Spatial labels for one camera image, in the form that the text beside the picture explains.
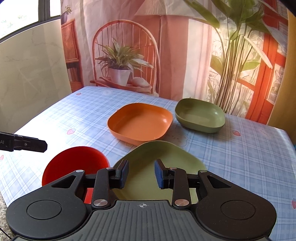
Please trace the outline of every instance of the blue plaid tablecloth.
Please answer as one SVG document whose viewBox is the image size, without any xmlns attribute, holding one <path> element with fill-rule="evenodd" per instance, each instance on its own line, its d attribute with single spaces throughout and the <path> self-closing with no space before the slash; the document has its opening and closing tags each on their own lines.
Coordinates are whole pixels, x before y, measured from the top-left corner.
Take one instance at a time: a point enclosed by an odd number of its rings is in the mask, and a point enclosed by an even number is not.
<svg viewBox="0 0 296 241">
<path fill-rule="evenodd" d="M 32 119 L 16 134 L 48 143 L 45 153 L 0 151 L 0 191 L 7 205 L 41 187 L 49 161 L 74 146 L 103 152 L 110 165 L 135 148 L 114 138 L 108 118 L 126 104 L 141 102 L 168 109 L 175 101 L 104 87 L 84 87 Z M 296 240 L 296 152 L 285 131 L 226 115 L 216 134 L 188 130 L 174 121 L 164 140 L 199 158 L 207 169 L 269 200 L 276 209 L 273 241 Z"/>
</svg>

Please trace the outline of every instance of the triangular cutout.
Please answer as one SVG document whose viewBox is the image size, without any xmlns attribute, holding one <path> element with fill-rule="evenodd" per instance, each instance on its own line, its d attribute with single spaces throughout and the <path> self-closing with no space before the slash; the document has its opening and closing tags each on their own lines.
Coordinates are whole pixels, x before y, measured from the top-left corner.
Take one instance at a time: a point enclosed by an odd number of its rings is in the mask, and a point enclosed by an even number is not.
<svg viewBox="0 0 296 241">
<path fill-rule="evenodd" d="M 230 188 L 231 187 L 231 186 L 227 185 L 226 183 L 224 183 L 212 176 L 207 176 L 207 178 L 209 179 L 213 188 Z"/>
<path fill-rule="evenodd" d="M 58 183 L 52 185 L 52 187 L 53 188 L 69 188 L 72 185 L 75 178 L 76 178 L 76 176 L 74 176 L 74 175 L 69 176 L 69 177 L 59 181 Z"/>
</svg>

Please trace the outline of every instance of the white flower pot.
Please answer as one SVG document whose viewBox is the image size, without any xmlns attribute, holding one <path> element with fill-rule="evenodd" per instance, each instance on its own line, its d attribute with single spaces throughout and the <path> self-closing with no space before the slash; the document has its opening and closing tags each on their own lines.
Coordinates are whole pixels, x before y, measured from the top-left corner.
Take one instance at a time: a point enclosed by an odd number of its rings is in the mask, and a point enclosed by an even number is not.
<svg viewBox="0 0 296 241">
<path fill-rule="evenodd" d="M 131 73 L 129 70 L 108 68 L 108 71 L 109 77 L 113 83 L 126 86 Z"/>
</svg>

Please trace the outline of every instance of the bookshelf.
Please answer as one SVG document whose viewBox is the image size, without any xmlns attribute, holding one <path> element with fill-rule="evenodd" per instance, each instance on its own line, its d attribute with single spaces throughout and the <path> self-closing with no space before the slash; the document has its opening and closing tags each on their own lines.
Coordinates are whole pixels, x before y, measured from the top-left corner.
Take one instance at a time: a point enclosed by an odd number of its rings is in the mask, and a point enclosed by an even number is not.
<svg viewBox="0 0 296 241">
<path fill-rule="evenodd" d="M 62 24 L 64 54 L 72 92 L 83 88 L 81 57 L 78 48 L 75 19 Z"/>
</svg>

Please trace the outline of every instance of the red bowl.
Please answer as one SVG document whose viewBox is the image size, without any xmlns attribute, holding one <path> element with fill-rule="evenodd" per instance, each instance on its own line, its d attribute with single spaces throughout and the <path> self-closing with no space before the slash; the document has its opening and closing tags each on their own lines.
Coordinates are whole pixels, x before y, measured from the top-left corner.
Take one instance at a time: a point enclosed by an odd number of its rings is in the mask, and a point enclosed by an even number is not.
<svg viewBox="0 0 296 241">
<path fill-rule="evenodd" d="M 109 167 L 103 153 L 87 146 L 72 147 L 57 154 L 47 165 L 42 176 L 42 186 L 59 179 L 70 172 L 84 170 L 85 174 L 96 174 Z M 88 188 L 84 203 L 91 203 L 93 188 Z"/>
</svg>

